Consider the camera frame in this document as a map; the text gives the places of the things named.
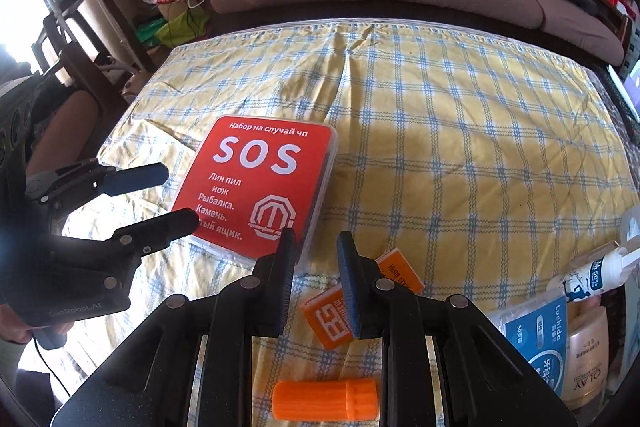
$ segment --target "plastic case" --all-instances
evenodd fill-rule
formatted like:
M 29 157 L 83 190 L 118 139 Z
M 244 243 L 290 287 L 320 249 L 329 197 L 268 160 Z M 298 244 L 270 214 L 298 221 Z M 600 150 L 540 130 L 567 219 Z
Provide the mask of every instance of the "plastic case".
M 199 214 L 192 241 L 247 266 L 273 253 L 280 231 L 291 227 L 300 271 L 337 147 L 335 129 L 325 124 L 222 116 L 198 149 L 173 209 Z

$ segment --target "white logo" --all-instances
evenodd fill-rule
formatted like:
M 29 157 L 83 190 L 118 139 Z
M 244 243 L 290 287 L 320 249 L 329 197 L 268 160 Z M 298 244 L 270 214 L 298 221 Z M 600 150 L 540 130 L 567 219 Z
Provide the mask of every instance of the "white logo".
M 249 226 L 254 229 L 258 237 L 278 239 L 280 230 L 293 227 L 296 211 L 287 198 L 281 196 L 267 196 L 254 205 L 249 220 Z

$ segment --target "yellow plaid tablecloth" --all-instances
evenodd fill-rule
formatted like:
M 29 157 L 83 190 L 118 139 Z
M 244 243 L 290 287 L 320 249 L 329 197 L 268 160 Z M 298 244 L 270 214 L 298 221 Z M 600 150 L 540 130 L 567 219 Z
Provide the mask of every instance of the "yellow plaid tablecloth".
M 622 212 L 638 202 L 620 138 L 573 61 L 446 26 L 337 20 L 175 49 L 100 152 L 119 168 L 162 162 L 169 182 L 102 196 L 70 217 L 66 233 L 104 239 L 168 211 L 225 114 L 324 122 L 340 140 L 286 331 L 254 340 L 256 427 L 276 423 L 278 380 L 379 374 L 377 341 L 322 349 L 298 309 L 337 282 L 340 230 L 369 257 L 400 248 L 424 295 L 463 293 L 487 311 L 542 291 L 572 257 L 617 238 Z M 68 352 L 90 373 L 166 296 L 211 295 L 248 272 L 176 241 L 144 258 L 130 310 L 78 324 Z

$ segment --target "orange plastic container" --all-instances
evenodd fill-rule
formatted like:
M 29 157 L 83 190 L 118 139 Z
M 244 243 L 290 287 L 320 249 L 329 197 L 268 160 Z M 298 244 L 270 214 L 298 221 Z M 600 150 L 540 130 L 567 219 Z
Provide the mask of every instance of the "orange plastic container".
M 375 420 L 378 390 L 372 378 L 339 381 L 280 381 L 271 399 L 276 420 L 345 422 Z

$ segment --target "blue package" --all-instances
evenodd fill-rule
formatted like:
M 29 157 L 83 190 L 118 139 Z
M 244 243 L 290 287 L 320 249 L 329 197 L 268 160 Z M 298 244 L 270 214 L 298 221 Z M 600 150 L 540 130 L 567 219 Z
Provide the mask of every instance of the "blue package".
M 504 336 L 560 396 L 566 355 L 564 295 L 504 324 Z

